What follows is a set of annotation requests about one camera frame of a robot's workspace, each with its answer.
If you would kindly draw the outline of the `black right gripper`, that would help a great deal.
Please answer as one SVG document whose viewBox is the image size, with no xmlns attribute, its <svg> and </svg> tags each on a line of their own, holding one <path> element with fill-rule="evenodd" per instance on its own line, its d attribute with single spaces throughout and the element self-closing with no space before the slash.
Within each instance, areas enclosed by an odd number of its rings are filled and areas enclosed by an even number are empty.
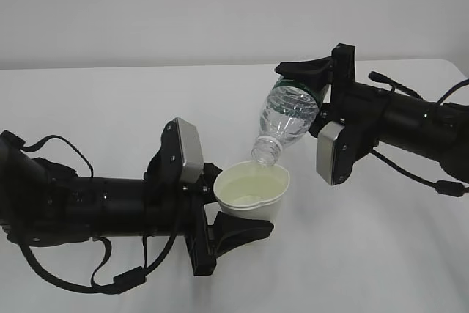
<svg viewBox="0 0 469 313">
<path fill-rule="evenodd" d="M 320 130 L 331 121 L 352 127 L 358 135 L 355 162 L 377 146 L 378 120 L 385 103 L 379 98 L 376 88 L 355 80 L 355 46 L 340 43 L 332 50 L 331 56 L 303 62 L 281 62 L 274 71 L 279 74 L 275 88 L 298 88 L 314 99 L 324 99 L 330 86 L 330 101 L 322 105 L 311 126 L 313 137 L 317 139 Z"/>
</svg>

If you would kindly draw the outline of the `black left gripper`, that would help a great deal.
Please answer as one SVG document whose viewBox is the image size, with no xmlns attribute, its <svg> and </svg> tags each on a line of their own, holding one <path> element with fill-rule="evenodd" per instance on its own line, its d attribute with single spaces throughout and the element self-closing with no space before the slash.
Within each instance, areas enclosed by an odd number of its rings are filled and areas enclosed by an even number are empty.
<svg viewBox="0 0 469 313">
<path fill-rule="evenodd" d="M 194 184 L 158 182 L 151 188 L 147 204 L 147 234 L 168 235 L 169 239 L 145 273 L 153 272 L 167 257 L 177 236 L 184 237 L 194 276 L 210 276 L 216 258 L 270 236 L 274 224 L 266 220 L 247 219 L 218 212 L 207 223 L 205 205 L 216 202 L 213 186 L 222 172 L 213 163 L 205 163 Z"/>
</svg>

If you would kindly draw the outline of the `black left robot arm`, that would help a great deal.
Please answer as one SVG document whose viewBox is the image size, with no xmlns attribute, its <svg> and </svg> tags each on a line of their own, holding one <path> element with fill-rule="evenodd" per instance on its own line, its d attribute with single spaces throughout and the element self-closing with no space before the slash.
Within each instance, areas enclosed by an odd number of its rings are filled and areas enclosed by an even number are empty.
<svg viewBox="0 0 469 313">
<path fill-rule="evenodd" d="M 185 239 L 193 274 L 208 276 L 221 255 L 273 231 L 269 221 L 225 213 L 207 222 L 204 207 L 215 201 L 213 184 L 220 169 L 204 161 L 195 127 L 182 131 L 169 122 L 140 180 L 81 177 L 69 166 L 31 158 L 43 145 L 27 145 L 9 131 L 1 134 L 1 228 L 44 279 L 53 276 L 33 255 L 35 247 L 98 240 L 110 253 L 112 237 L 167 237 L 154 262 L 114 278 L 114 285 L 126 290 L 145 282 L 179 236 Z"/>
</svg>

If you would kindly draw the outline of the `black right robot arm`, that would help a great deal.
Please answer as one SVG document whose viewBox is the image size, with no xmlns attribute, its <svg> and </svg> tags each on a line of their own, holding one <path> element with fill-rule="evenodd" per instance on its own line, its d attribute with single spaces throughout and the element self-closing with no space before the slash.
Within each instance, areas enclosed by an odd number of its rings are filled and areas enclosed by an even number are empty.
<svg viewBox="0 0 469 313">
<path fill-rule="evenodd" d="M 329 102 L 321 104 L 309 129 L 317 139 L 317 173 L 329 185 L 342 184 L 355 162 L 373 154 L 441 194 L 468 192 L 468 107 L 447 102 L 468 81 L 456 84 L 436 102 L 375 71 L 369 78 L 389 89 L 361 84 L 355 80 L 355 46 L 344 43 L 330 56 L 281 62 L 275 71 L 310 93 L 330 92 Z M 405 171 L 376 151 L 381 142 L 438 162 L 454 181 L 431 182 Z"/>
</svg>

